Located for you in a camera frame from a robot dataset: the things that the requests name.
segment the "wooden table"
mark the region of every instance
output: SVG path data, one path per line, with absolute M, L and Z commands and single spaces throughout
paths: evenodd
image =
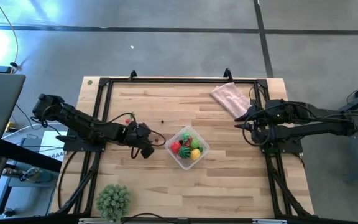
M 93 114 L 99 78 L 84 77 L 82 83 L 76 108 L 89 115 Z M 271 99 L 287 100 L 283 79 L 267 81 Z M 131 159 L 128 147 L 108 143 L 100 161 L 95 199 L 106 185 L 122 184 L 132 195 L 129 216 L 152 212 L 163 217 L 273 217 L 265 158 L 259 148 L 244 141 L 241 130 L 234 127 L 233 117 L 210 97 L 216 85 L 115 83 L 108 120 L 133 111 L 138 121 L 145 122 L 167 139 L 184 126 L 192 126 L 209 144 L 210 152 L 193 168 L 183 170 L 164 147 L 156 147 L 148 159 L 142 156 Z M 238 84 L 237 87 L 248 97 L 252 85 Z M 69 155 L 65 156 L 63 165 Z M 67 167 L 62 182 L 62 203 L 78 185 L 83 157 L 84 153 L 77 153 Z M 291 154 L 284 154 L 282 159 L 289 189 L 302 206 L 313 213 L 302 163 Z M 281 192 L 278 195 L 284 211 Z M 84 191 L 81 210 L 87 196 L 88 188 Z M 55 194 L 51 212 L 56 210 Z M 92 216 L 100 216 L 95 203 Z

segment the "pink cloth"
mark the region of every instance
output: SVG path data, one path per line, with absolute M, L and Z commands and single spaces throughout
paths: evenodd
M 249 99 L 241 93 L 233 82 L 217 86 L 212 90 L 211 96 L 224 106 L 234 118 L 244 115 L 251 107 Z

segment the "clear plastic bowl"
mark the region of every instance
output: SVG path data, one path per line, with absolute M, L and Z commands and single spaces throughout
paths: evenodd
M 203 152 L 201 153 L 199 158 L 195 161 L 190 158 L 182 159 L 177 153 L 173 153 L 171 151 L 171 144 L 175 141 L 181 140 L 183 134 L 185 133 L 188 133 L 193 139 L 197 139 L 200 143 L 200 146 L 203 148 Z M 171 156 L 178 162 L 178 164 L 184 170 L 188 170 L 192 168 L 201 158 L 203 158 L 205 154 L 208 153 L 209 145 L 204 141 L 204 139 L 199 134 L 197 134 L 197 132 L 191 126 L 186 126 L 181 131 L 179 131 L 174 137 L 172 137 L 165 143 L 165 149 L 169 152 L 169 154 L 171 154 Z

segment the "red toy fruit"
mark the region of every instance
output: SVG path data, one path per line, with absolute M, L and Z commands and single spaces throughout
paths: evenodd
M 178 153 L 180 148 L 181 148 L 181 145 L 179 142 L 174 142 L 171 144 L 171 150 L 173 153 Z

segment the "concrete floor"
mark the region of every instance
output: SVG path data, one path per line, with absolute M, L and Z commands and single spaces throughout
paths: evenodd
M 358 1 L 259 2 L 266 29 L 358 30 Z M 252 0 L 0 3 L 16 25 L 258 27 Z M 0 24 L 6 24 L 1 13 Z M 18 73 L 27 75 L 18 104 L 27 114 L 39 93 L 60 95 L 75 105 L 88 75 L 129 75 L 134 69 L 141 76 L 220 77 L 229 67 L 236 77 L 266 77 L 259 34 L 17 31 L 17 37 Z M 267 43 L 274 77 L 285 79 L 290 100 L 337 109 L 358 88 L 358 35 L 267 35 Z M 0 30 L 0 65 L 12 61 L 15 51 L 12 32 Z M 14 116 L 28 125 L 19 111 Z M 322 135 L 302 144 L 315 213 L 358 221 L 358 183 L 343 181 L 352 172 L 346 139 Z M 46 201 L 49 196 L 44 193 Z

